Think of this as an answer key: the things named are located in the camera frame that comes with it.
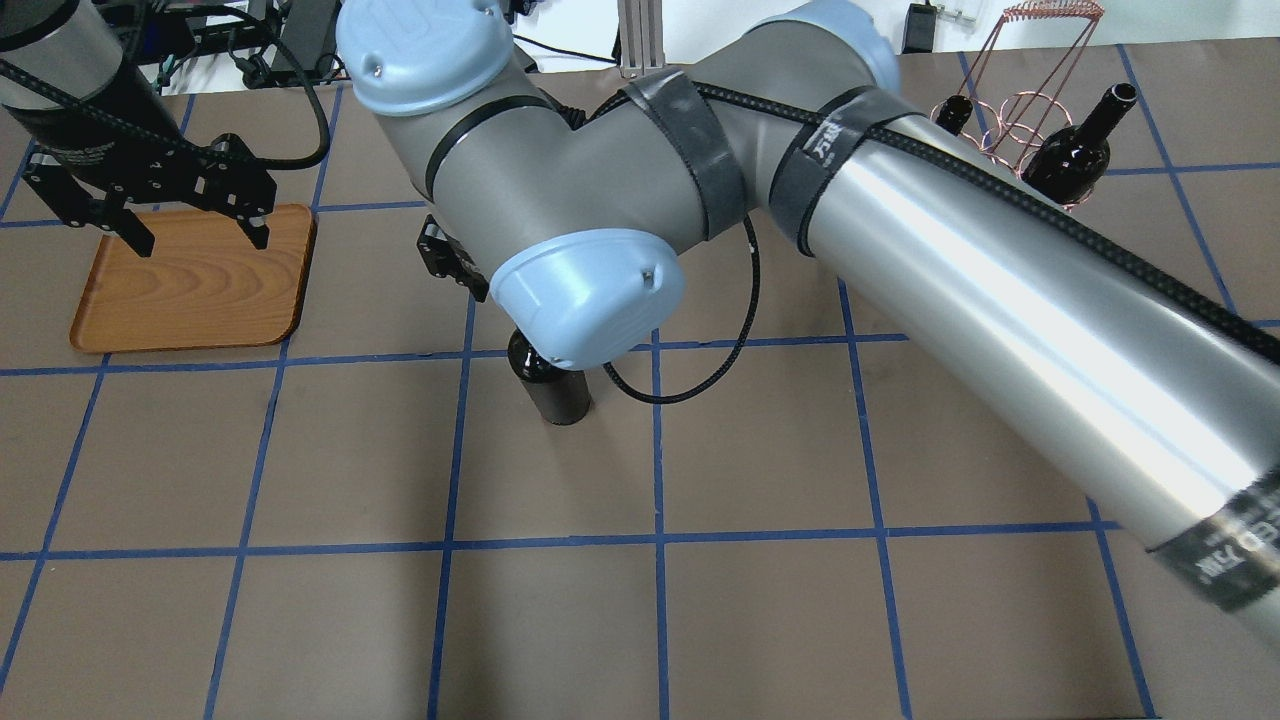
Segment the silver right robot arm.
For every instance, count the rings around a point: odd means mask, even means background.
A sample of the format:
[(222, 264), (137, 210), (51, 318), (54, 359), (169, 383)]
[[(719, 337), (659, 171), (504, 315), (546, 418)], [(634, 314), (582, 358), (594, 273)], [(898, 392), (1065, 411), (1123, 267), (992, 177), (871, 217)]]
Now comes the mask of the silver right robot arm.
[(1277, 644), (1277, 340), (1093, 232), (899, 96), (810, 1), (573, 128), (498, 1), (347, 1), (338, 53), (475, 283), (554, 366), (678, 306), (678, 255), (762, 208), (1207, 603)]

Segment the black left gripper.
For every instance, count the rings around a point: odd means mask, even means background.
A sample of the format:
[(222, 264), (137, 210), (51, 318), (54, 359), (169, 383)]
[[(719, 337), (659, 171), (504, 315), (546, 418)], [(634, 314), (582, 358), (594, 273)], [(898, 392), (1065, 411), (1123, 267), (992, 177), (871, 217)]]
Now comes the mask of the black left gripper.
[(120, 138), (61, 156), (37, 145), (22, 177), (60, 220), (100, 225), (137, 258), (152, 256), (155, 236), (125, 205), (183, 202), (216, 211), (236, 219), (256, 250), (269, 247), (268, 217), (275, 210), (276, 182), (261, 167)]

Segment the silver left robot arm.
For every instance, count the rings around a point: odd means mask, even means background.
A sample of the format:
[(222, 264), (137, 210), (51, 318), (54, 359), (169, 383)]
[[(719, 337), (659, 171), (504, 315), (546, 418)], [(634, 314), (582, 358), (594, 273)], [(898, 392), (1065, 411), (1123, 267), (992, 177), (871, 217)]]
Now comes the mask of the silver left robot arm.
[(134, 206), (183, 202), (230, 218), (257, 249), (276, 184), (268, 170), (230, 160), (248, 156), (233, 133), (211, 145), (218, 159), (188, 146), (114, 31), (90, 1), (5, 1), (3, 61), (63, 91), (54, 101), (3, 79), (3, 110), (33, 138), (23, 181), (70, 227), (93, 225), (141, 258), (152, 231)]

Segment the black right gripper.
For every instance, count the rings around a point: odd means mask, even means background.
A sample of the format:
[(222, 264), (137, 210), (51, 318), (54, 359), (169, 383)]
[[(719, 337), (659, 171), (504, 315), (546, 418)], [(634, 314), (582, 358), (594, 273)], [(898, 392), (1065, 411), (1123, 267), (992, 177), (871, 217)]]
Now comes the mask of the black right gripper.
[(416, 249), (429, 274), (465, 287), (477, 304), (488, 301), (490, 286), (463, 245), (428, 214), (416, 238)]

